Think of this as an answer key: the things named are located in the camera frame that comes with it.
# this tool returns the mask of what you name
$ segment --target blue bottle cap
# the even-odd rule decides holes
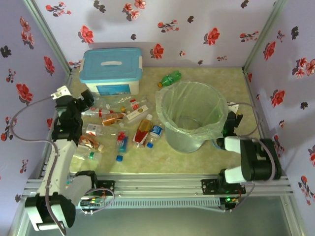
[[[116,156],[116,161],[123,161],[123,156],[117,155]]]
[[[148,143],[148,144],[147,144],[147,147],[148,147],[148,148],[153,148],[153,143]]]

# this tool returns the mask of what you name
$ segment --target small bottle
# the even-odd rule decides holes
[[[151,111],[152,105],[147,102],[143,106],[139,107],[138,110],[135,110],[129,114],[127,114],[125,117],[123,117],[122,121],[119,122],[119,126],[123,128],[125,125],[132,125],[135,124],[142,119],[144,119],[147,114]]]
[[[88,148],[92,148],[94,150],[98,150],[99,152],[103,153],[104,145],[99,144],[99,142],[95,141],[92,137],[87,135],[81,135],[79,139],[79,145],[86,146]]]
[[[137,132],[133,136],[132,141],[136,143],[138,148],[144,148],[146,138],[153,126],[151,120],[152,115],[148,114],[147,117],[140,122]]]
[[[118,131],[116,150],[116,161],[123,161],[123,156],[127,152],[128,130],[122,129]]]
[[[90,134],[95,137],[104,135],[116,135],[117,129],[110,126],[102,126],[99,124],[83,124],[82,134]]]
[[[121,121],[126,114],[122,112],[113,112],[102,116],[103,125],[111,125]]]
[[[73,156],[75,156],[76,158],[79,158],[81,160],[100,161],[102,159],[101,153],[91,151],[88,147],[82,146],[82,145],[78,145]]]
[[[175,70],[171,74],[165,76],[161,80],[161,82],[157,84],[157,86],[159,86],[160,88],[164,86],[170,86],[176,81],[179,81],[181,78],[182,78],[182,74],[178,70]]]
[[[90,107],[87,111],[82,112],[81,114],[83,116],[97,118],[97,117],[102,117],[102,116],[105,116],[106,114],[110,114],[113,112],[114,111],[110,111],[110,110],[103,109],[103,108]]]
[[[158,124],[154,125],[149,136],[148,136],[148,143],[147,147],[148,148],[153,148],[154,143],[160,139],[162,132],[164,129],[164,125],[162,122],[159,122]]]

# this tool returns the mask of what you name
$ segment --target small box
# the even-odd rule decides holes
[[[141,77],[139,48],[105,48],[84,53],[80,81],[95,95],[137,95]]]

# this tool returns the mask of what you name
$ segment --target plastic bag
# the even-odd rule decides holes
[[[193,141],[221,138],[227,119],[228,105],[215,88],[199,82],[179,82],[156,92],[157,115],[170,139],[184,136]]]

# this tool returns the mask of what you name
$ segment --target floral wallpaper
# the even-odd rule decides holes
[[[144,66],[243,66],[275,3],[34,1],[70,67],[85,51],[105,47],[139,47]]]
[[[10,122],[20,109],[62,86],[65,72],[23,2],[4,1],[1,8],[5,9],[0,14],[0,208],[5,212],[0,235],[4,236],[9,233],[27,179],[36,177],[33,171],[44,148],[44,144],[16,139]],[[54,101],[47,101],[25,110],[13,121],[14,130],[24,138],[47,138],[54,107]]]
[[[266,135],[275,141],[308,235],[315,231],[314,8],[313,0],[288,1],[247,69]]]

